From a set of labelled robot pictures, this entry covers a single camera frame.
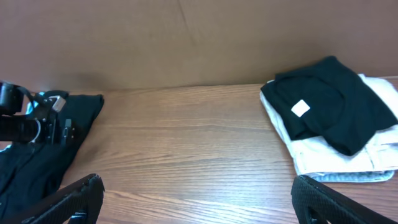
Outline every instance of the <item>white label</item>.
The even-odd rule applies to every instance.
[[[293,113],[295,113],[299,118],[303,116],[305,112],[310,109],[309,105],[306,104],[303,100],[300,100],[296,105],[292,107]]]

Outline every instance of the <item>wooden table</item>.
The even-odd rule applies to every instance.
[[[102,92],[104,108],[63,185],[102,177],[99,223],[297,223],[293,163],[260,87]],[[398,177],[328,186],[398,221]]]

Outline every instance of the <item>clothing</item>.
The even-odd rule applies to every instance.
[[[0,153],[0,219],[27,209],[59,189],[62,177],[100,113],[103,96],[69,96],[63,91],[48,91],[45,96],[66,99],[58,113],[60,124],[70,118],[79,127],[75,140],[65,146],[18,144]]]
[[[381,78],[359,75],[398,118],[398,92]],[[390,179],[398,169],[398,125],[380,130],[354,156],[336,152],[322,136],[291,140],[278,112],[260,93],[271,123],[285,142],[298,175],[306,174],[318,181],[377,182]]]
[[[347,156],[361,150],[377,130],[398,124],[380,97],[336,57],[277,74],[261,91],[282,117],[291,140],[323,136]],[[309,110],[298,116],[292,108],[302,101]]]

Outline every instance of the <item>black cloth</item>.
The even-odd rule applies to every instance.
[[[323,136],[348,156],[360,151],[377,130],[398,123],[375,92],[333,56],[279,73],[261,91],[282,117],[291,140]],[[291,109],[300,100],[310,109],[298,117]]]
[[[65,106],[58,113],[60,124],[72,119],[79,127],[75,140],[59,144],[18,144],[0,153],[0,219],[21,212],[59,189],[63,175],[86,138],[104,99],[98,96],[68,96],[48,91],[45,96],[61,95]]]

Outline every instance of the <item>folded towel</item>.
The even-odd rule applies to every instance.
[[[359,75],[398,118],[398,92],[381,78]],[[260,92],[271,123],[285,142],[298,175],[306,174],[324,182],[380,182],[390,179],[398,169],[398,125],[377,131],[353,156],[333,149],[322,136],[292,141],[278,112]]]

